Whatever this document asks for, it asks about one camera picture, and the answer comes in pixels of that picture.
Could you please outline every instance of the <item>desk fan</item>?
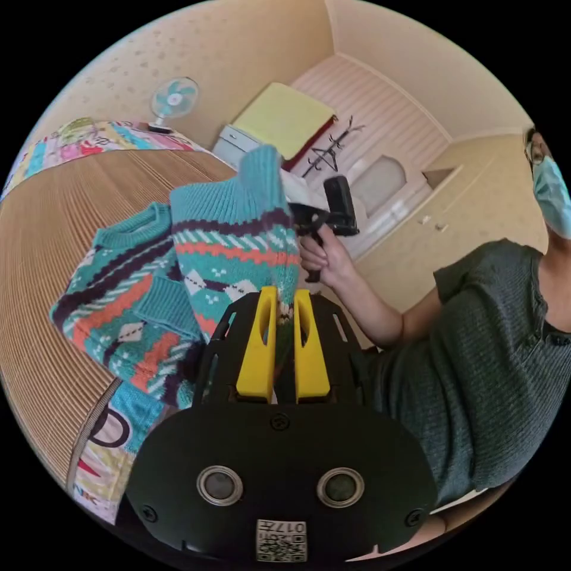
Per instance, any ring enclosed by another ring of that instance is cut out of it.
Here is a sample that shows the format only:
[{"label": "desk fan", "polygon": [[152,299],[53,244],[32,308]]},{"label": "desk fan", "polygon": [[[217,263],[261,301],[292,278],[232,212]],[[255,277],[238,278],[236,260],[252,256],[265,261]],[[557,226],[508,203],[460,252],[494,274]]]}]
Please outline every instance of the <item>desk fan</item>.
[{"label": "desk fan", "polygon": [[150,108],[157,119],[149,123],[149,131],[170,133],[164,121],[182,117],[195,106],[198,100],[198,85],[190,77],[177,77],[163,83],[150,100]]}]

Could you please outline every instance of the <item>colorful tablecloth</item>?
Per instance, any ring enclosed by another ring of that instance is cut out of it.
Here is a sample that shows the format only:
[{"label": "colorful tablecloth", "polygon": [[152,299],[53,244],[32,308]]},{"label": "colorful tablecloth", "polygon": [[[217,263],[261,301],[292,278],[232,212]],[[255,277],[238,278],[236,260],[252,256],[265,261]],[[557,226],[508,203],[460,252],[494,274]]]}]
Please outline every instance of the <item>colorful tablecloth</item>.
[{"label": "colorful tablecloth", "polygon": [[106,150],[198,150],[207,152],[181,133],[151,133],[137,121],[96,121],[82,117],[23,149],[2,189],[0,202],[20,182],[50,167]]}]

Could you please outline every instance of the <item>coat rack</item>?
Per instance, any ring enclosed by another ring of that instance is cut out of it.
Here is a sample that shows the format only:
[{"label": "coat rack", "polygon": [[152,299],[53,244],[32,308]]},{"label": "coat rack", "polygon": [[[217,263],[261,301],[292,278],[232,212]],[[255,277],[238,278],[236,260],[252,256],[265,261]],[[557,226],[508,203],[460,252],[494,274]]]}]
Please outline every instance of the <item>coat rack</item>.
[{"label": "coat rack", "polygon": [[[354,131],[361,131],[365,126],[359,125],[358,127],[353,127],[353,116],[349,118],[349,126],[336,138],[334,139],[331,134],[329,135],[329,140],[331,141],[331,145],[327,149],[317,149],[316,147],[312,147],[311,150],[317,154],[317,158],[313,161],[308,158],[309,168],[302,174],[302,178],[305,178],[313,169],[316,171],[322,170],[319,166],[319,163],[324,162],[329,168],[332,168],[335,172],[339,172],[337,167],[337,151],[335,148],[341,150],[343,146],[341,145],[341,141]],[[331,157],[331,164],[327,160],[327,156]]]}]

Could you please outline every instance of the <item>screw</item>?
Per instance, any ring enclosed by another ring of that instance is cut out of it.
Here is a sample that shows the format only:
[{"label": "screw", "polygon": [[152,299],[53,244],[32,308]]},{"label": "screw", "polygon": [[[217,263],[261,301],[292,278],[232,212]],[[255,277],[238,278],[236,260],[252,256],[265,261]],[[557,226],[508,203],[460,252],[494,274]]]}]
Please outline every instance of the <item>screw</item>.
[{"label": "screw", "polygon": [[290,420],[286,415],[278,412],[269,422],[274,430],[286,430],[290,426]]},{"label": "screw", "polygon": [[143,508],[141,509],[141,513],[149,523],[155,523],[158,519],[156,511],[154,511],[154,509],[151,508],[151,506],[143,506]]},{"label": "screw", "polygon": [[420,520],[421,520],[421,516],[424,513],[423,509],[416,509],[416,510],[412,510],[405,518],[404,518],[404,523],[406,524],[407,527],[409,528],[413,528],[415,525],[418,525]]}]

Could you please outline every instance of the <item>person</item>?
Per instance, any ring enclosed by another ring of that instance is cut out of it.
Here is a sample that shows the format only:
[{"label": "person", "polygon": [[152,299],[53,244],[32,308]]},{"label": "person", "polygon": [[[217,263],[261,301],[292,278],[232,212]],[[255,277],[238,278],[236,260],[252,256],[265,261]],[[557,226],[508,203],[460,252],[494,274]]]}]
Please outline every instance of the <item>person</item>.
[{"label": "person", "polygon": [[434,273],[401,313],[378,297],[327,226],[300,241],[370,339],[375,407],[420,442],[437,505],[516,476],[533,456],[571,379],[571,196],[543,138],[526,154],[547,233],[545,254],[508,239]]}]

